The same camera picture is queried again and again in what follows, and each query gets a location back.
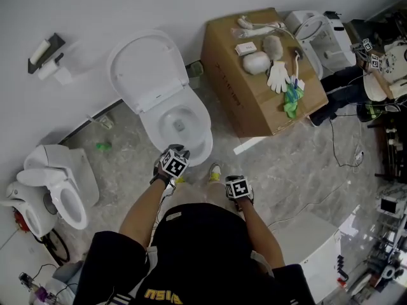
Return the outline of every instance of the person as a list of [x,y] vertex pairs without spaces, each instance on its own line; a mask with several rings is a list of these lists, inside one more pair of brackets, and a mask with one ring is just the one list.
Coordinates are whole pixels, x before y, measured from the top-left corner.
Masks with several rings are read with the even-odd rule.
[[301,266],[284,264],[248,197],[237,200],[240,216],[220,176],[215,163],[206,193],[177,179],[160,203],[170,182],[160,165],[119,233],[93,237],[74,305],[315,304]]
[[314,126],[335,116],[338,109],[349,104],[383,102],[407,94],[407,45],[396,41],[385,46],[379,71],[365,72],[359,65],[345,68],[321,80],[328,104],[310,115]]

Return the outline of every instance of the green object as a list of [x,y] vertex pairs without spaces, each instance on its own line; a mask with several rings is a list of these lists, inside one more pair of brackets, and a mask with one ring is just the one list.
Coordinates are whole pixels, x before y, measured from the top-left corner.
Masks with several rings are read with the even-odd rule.
[[287,93],[284,95],[284,111],[290,119],[297,117],[298,100],[304,96],[301,88],[294,89],[293,84],[287,85]]
[[109,144],[108,142],[97,143],[96,144],[96,149],[101,150],[101,151],[108,151],[108,150],[112,149],[112,145]]

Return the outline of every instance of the black shirt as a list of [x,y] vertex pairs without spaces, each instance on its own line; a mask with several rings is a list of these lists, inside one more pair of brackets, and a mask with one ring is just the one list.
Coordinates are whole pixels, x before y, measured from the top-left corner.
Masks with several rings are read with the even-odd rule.
[[244,220],[218,206],[171,208],[151,246],[156,252],[146,256],[122,234],[95,234],[74,305],[315,304],[301,266],[264,273],[251,259]]

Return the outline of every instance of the green cloth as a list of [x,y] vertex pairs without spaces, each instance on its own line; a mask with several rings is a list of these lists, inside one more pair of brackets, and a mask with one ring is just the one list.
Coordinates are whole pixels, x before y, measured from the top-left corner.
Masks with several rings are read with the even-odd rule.
[[284,111],[290,119],[297,117],[298,100],[304,96],[301,88],[294,89],[292,84],[287,85],[287,92],[284,95]]

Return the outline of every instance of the purple object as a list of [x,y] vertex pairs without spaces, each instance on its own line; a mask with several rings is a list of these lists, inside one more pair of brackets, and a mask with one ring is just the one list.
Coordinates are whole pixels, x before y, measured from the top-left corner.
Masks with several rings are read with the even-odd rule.
[[44,287],[39,287],[38,290],[35,292],[35,295],[41,302],[45,302],[46,297],[48,296],[48,292],[46,292]]

